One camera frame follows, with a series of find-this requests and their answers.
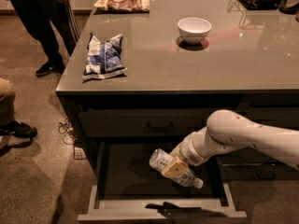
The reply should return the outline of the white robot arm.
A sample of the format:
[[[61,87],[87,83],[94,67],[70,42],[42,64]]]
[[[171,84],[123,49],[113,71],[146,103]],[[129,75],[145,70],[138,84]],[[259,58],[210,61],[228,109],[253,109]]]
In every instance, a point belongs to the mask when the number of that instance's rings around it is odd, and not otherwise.
[[[299,132],[253,122],[233,111],[218,110],[206,121],[206,127],[187,135],[171,152],[165,177],[182,175],[189,166],[199,166],[211,157],[241,148],[254,148],[297,170]]]

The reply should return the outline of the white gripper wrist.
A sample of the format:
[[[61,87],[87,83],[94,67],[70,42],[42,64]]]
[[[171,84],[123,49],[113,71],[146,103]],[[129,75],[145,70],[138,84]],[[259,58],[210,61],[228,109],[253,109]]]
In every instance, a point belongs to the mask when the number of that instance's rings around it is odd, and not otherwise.
[[[193,132],[186,136],[171,152],[174,158],[162,171],[162,175],[168,178],[185,173],[189,167],[199,166],[214,155],[214,140],[206,131]]]

